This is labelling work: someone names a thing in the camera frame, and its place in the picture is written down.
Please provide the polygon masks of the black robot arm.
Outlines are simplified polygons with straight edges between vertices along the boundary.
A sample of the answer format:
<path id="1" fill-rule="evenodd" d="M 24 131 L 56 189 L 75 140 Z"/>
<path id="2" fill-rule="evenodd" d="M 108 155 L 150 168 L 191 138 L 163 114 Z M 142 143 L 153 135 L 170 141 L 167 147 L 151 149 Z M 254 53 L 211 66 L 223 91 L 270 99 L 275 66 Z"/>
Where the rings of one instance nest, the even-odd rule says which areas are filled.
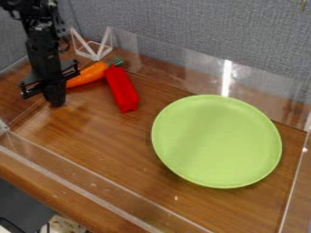
<path id="1" fill-rule="evenodd" d="M 62 106 L 66 102 L 67 81 L 80 75 L 78 60 L 62 61 L 60 53 L 70 50 L 70 41 L 62 32 L 64 21 L 58 0 L 0 0 L 0 7 L 22 21 L 27 35 L 26 48 L 32 67 L 31 74 L 20 81 L 24 99 L 43 94 L 48 103 Z"/>

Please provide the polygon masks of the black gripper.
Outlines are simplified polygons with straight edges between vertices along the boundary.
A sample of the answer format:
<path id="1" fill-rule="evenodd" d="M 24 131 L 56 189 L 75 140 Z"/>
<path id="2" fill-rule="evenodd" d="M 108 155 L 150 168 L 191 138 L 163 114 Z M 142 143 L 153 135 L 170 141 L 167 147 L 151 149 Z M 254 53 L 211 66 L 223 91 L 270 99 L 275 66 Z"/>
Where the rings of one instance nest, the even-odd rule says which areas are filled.
<path id="1" fill-rule="evenodd" d="M 20 81 L 20 95 L 24 99 L 43 94 L 52 106 L 63 105 L 66 102 L 66 83 L 80 75 L 78 60 L 62 61 L 62 71 L 56 74 L 39 75 L 32 71 Z"/>

